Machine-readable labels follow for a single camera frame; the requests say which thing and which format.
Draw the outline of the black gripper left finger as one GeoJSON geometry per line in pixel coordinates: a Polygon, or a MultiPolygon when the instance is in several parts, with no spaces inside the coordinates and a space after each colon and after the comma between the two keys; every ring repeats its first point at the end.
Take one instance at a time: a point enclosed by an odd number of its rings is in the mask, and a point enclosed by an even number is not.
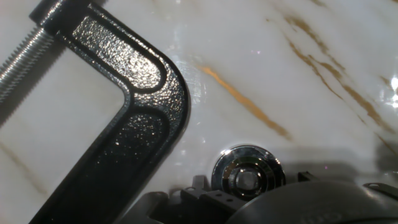
{"type": "Polygon", "coordinates": [[[204,175],[196,175],[190,187],[169,195],[144,194],[122,217],[122,224],[219,224],[247,204],[221,190],[211,190],[204,175]]]}

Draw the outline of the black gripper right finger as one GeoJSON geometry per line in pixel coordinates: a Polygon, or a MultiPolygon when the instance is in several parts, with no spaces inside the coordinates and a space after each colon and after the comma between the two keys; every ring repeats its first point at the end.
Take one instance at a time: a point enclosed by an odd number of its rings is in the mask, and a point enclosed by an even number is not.
{"type": "MultiPolygon", "coordinates": [[[[297,174],[297,178],[298,182],[318,180],[318,178],[316,178],[314,175],[312,175],[309,172],[299,172],[297,174]]],[[[376,192],[379,192],[380,194],[388,196],[389,198],[397,200],[397,187],[377,182],[363,184],[363,187],[374,190],[376,192]]]]}

